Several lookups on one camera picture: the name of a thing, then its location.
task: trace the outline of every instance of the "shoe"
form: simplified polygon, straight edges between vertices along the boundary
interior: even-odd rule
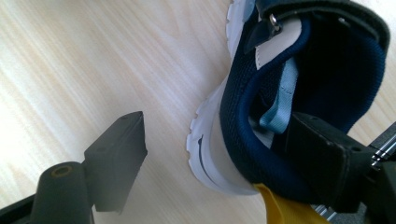
[[[231,71],[199,106],[187,150],[193,173],[213,190],[252,195],[254,184],[264,184],[286,199],[320,204],[274,146],[294,111],[347,133],[380,87],[389,33],[373,12],[349,1],[292,2],[230,5]]]

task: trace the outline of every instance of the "light wood grain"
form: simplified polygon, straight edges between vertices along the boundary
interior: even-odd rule
[[[393,0],[359,2],[396,35]],[[0,207],[83,151],[118,117],[145,115],[148,157],[122,216],[96,223],[265,223],[261,196],[207,189],[188,165],[195,110],[230,68],[219,1],[4,1],[0,5]],[[396,41],[369,113],[367,144],[396,120]]]

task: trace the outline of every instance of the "blue fabric strap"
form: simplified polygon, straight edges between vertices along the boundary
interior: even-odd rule
[[[291,58],[286,61],[274,104],[260,118],[260,125],[263,128],[274,133],[285,132],[290,119],[297,77],[297,66],[294,59]]]

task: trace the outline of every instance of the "white shoe sole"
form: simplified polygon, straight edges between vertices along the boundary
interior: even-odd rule
[[[226,34],[231,58],[236,52],[244,25],[247,0],[235,0],[229,7]],[[208,188],[232,195],[257,194],[237,171],[228,155],[219,126],[219,107],[227,78],[199,106],[187,137],[192,172]]]

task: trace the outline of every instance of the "yellow fabric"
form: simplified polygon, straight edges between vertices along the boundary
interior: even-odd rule
[[[262,194],[267,209],[268,224],[325,224],[329,223],[306,203],[287,200],[273,193],[264,184],[254,187]]]

